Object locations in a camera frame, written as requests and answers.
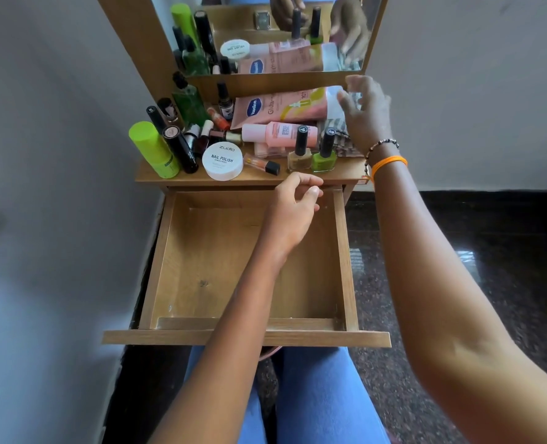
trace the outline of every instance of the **open drawer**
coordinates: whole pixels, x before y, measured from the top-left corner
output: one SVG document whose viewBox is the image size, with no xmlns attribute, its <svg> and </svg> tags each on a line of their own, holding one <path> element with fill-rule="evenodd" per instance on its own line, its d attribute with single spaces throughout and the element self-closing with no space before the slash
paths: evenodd
<svg viewBox="0 0 547 444">
<path fill-rule="evenodd" d="M 390 347 L 358 329 L 341 188 L 288 257 L 273 291 L 267 346 Z M 106 331 L 105 344 L 205 344 L 251 255 L 274 192 L 181 191 L 166 195 L 136 330 Z"/>
</svg>

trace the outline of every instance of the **dark marble floor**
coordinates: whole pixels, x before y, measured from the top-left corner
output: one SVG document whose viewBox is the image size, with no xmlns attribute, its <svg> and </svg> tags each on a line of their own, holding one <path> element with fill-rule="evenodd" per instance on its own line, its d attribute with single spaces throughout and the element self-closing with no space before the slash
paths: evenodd
<svg viewBox="0 0 547 444">
<path fill-rule="evenodd" d="M 432 215 L 518 345 L 547 372 L 547 228 L 530 196 L 425 196 Z M 464 438 L 418 384 L 407 362 L 384 270 L 373 196 L 346 208 L 360 328 L 388 330 L 392 349 L 350 350 L 386 428 L 403 443 Z M 104 443 L 145 443 L 179 389 L 187 347 L 130 346 L 106 420 Z M 275 400 L 260 365 L 264 414 Z"/>
</svg>

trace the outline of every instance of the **grey wall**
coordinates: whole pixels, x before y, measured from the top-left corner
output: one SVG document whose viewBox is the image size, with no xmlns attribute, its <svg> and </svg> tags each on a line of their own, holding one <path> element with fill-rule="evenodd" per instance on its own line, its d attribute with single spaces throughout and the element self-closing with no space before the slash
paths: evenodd
<svg viewBox="0 0 547 444">
<path fill-rule="evenodd" d="M 421 189 L 547 190 L 547 0 L 389 0 L 368 74 Z"/>
<path fill-rule="evenodd" d="M 0 0 L 0 443 L 96 443 L 160 193 L 151 98 L 96 0 Z"/>
</svg>

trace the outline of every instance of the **forearm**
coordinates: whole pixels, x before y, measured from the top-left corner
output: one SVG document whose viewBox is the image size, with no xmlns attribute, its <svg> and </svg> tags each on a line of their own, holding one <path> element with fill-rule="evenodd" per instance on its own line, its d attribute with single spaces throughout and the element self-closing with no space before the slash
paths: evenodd
<svg viewBox="0 0 547 444">
<path fill-rule="evenodd" d="M 402 163 L 376 174 L 376 206 L 403 341 L 415 359 L 511 343 L 493 307 L 438 228 Z"/>
<path fill-rule="evenodd" d="M 238 440 L 284 258 L 259 240 L 202 357 L 151 443 Z"/>
</svg>

